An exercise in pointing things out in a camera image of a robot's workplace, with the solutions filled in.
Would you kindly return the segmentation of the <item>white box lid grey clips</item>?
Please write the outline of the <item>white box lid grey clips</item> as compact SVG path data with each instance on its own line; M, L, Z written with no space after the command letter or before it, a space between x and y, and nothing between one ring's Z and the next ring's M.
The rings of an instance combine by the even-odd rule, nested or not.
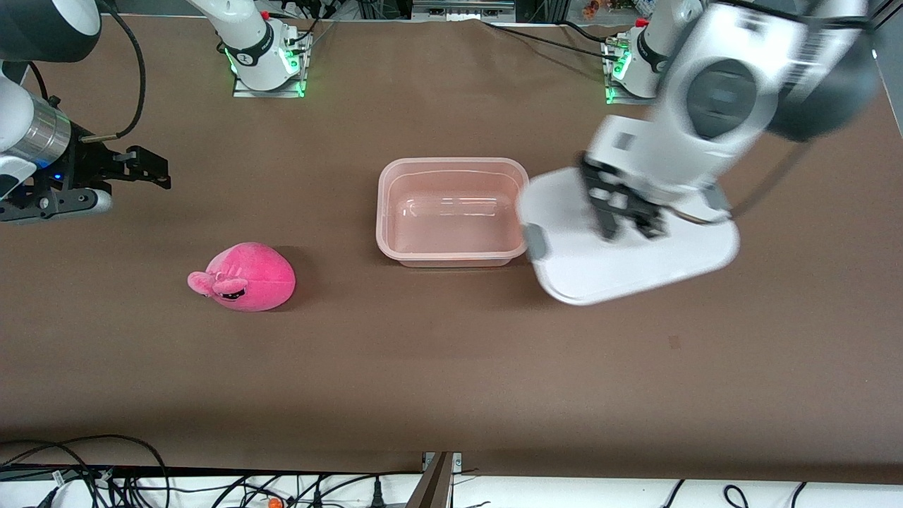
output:
M540 286L562 303L589 306L722 269L737 256L734 222L694 225L664 213L667 235L648 240L628 223L605 240L575 167L533 178L517 200Z

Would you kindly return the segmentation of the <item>pink plush toy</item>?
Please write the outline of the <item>pink plush toy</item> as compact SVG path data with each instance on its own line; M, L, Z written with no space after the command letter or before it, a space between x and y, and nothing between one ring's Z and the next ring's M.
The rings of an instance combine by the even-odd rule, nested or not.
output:
M286 303L296 291L296 273L270 246L245 242L216 254L205 270L191 272L187 285L223 308L255 313Z

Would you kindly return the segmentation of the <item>translucent pink plastic box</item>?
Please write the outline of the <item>translucent pink plastic box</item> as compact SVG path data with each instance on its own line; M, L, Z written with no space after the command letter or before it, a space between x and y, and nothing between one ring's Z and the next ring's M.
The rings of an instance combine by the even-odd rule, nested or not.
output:
M502 267L526 251L522 164L502 157L397 159L380 174L375 241L413 269Z

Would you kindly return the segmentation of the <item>brown table mat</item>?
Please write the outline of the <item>brown table mat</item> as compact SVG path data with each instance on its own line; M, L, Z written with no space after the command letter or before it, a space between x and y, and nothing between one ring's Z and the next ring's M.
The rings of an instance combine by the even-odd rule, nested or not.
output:
M903 483L903 139L884 90L739 220L728 267L569 306L525 258L406 269L375 242L407 157L573 164L607 114L590 56L481 25L320 23L302 99L238 99L212 26L130 16L144 116L116 149L170 190L0 223L0 440L116 433L169 466ZM296 291L187 285L257 242Z

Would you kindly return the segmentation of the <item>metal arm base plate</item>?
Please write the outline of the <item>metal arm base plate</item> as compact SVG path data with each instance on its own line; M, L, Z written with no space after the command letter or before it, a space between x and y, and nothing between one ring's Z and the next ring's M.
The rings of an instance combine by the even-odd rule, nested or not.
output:
M249 71L239 70L234 62L230 70L234 74L234 97L305 97L313 35L304 32L296 39L289 39L279 49L272 49L262 58L261 64ZM273 85L270 90L252 89L241 80L251 77L254 84Z
M605 56L613 57L603 64L607 103L651 103L657 90L657 74L642 56L636 54L634 42L623 37L609 37L601 43L601 49Z

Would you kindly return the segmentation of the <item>aluminium profile post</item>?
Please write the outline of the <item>aluminium profile post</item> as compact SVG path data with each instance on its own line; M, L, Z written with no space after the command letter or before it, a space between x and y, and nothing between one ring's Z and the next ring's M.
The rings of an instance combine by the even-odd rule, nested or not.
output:
M452 508L452 485L461 472L460 453L424 453L423 473L404 508Z

